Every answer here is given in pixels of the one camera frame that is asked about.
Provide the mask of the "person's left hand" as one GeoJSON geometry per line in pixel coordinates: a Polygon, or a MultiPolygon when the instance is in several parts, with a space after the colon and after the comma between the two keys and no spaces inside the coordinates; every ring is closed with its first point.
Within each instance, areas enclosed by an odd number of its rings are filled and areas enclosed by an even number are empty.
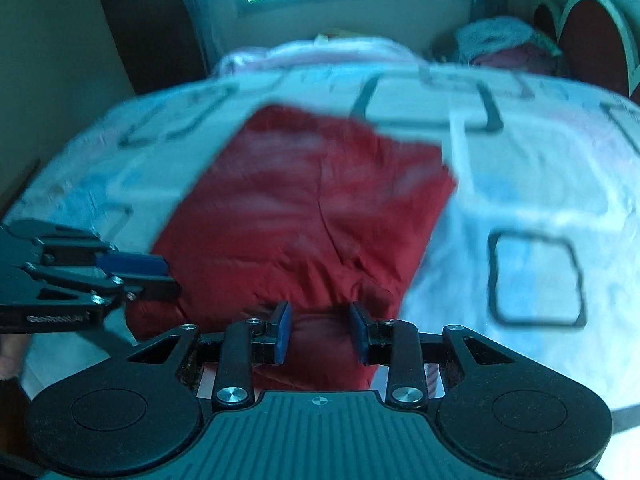
{"type": "Polygon", "coordinates": [[[0,379],[11,380],[21,375],[24,359],[32,336],[29,334],[2,334],[0,351],[0,379]]]}

